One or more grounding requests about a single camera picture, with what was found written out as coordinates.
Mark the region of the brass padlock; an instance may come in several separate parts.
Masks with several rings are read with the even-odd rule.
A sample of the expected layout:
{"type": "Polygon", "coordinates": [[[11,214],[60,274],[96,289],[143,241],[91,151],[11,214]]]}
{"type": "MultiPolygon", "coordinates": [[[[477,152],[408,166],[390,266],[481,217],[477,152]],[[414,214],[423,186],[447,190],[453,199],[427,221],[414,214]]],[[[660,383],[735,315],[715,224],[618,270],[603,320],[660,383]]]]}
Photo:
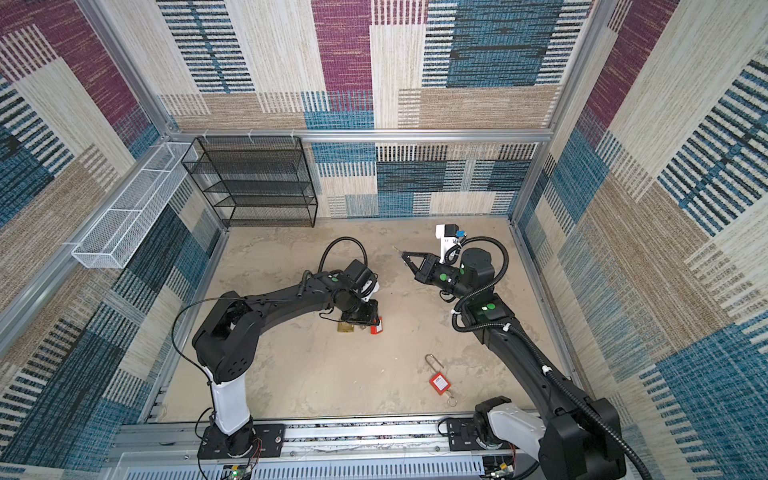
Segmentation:
{"type": "Polygon", "coordinates": [[[339,333],[352,333],[355,330],[355,326],[346,322],[337,324],[337,331],[339,333]]]}

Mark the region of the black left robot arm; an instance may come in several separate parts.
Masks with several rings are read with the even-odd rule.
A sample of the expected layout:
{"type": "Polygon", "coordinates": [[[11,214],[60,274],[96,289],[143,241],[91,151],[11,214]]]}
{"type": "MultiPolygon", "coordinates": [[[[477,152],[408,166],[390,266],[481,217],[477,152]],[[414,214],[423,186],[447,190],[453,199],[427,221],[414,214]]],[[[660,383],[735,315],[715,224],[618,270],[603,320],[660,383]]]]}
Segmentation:
{"type": "Polygon", "coordinates": [[[172,347],[204,375],[211,394],[211,424],[201,437],[199,455],[242,458],[256,451],[245,376],[263,333],[310,313],[334,323],[378,326],[378,302],[373,298],[378,288],[378,275],[369,267],[362,242],[342,236],[325,248],[318,269],[304,271],[294,286],[261,295],[230,291],[212,297],[214,305],[192,338],[195,359],[178,345],[174,320],[172,347]]]}

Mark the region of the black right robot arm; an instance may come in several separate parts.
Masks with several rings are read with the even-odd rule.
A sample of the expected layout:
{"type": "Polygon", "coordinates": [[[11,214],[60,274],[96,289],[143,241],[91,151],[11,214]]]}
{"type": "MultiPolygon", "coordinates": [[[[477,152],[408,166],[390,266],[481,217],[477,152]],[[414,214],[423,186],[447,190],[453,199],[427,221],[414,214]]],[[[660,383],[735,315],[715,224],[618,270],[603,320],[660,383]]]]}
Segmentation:
{"type": "Polygon", "coordinates": [[[477,236],[458,247],[461,255],[454,263],[428,252],[404,251],[401,258],[417,282],[455,298],[452,328],[474,335],[495,354],[536,409],[533,414],[521,412],[503,397],[478,404],[479,440],[521,448],[548,479],[622,479],[629,465],[641,478],[651,478],[645,462],[624,440],[616,408],[605,398],[592,399],[557,369],[495,292],[509,267],[503,243],[477,236]]]}

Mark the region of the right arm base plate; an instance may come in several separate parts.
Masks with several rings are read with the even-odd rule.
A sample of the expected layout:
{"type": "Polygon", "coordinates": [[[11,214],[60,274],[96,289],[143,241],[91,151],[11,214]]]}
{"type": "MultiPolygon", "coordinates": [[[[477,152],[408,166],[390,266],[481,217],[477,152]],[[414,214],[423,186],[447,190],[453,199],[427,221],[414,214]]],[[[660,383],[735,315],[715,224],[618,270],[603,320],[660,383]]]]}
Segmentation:
{"type": "Polygon", "coordinates": [[[490,420],[444,417],[438,421],[437,433],[445,437],[450,451],[490,451],[538,449],[538,431],[509,416],[490,420]]]}

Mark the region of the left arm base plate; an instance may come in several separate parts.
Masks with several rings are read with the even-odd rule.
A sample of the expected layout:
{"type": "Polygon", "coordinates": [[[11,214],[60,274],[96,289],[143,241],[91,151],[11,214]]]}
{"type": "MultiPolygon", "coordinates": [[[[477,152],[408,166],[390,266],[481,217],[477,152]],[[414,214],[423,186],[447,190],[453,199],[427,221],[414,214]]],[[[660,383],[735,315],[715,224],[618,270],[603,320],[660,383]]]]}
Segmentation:
{"type": "Polygon", "coordinates": [[[246,423],[231,435],[216,424],[208,426],[197,452],[200,460],[278,458],[283,448],[285,424],[246,423]]]}

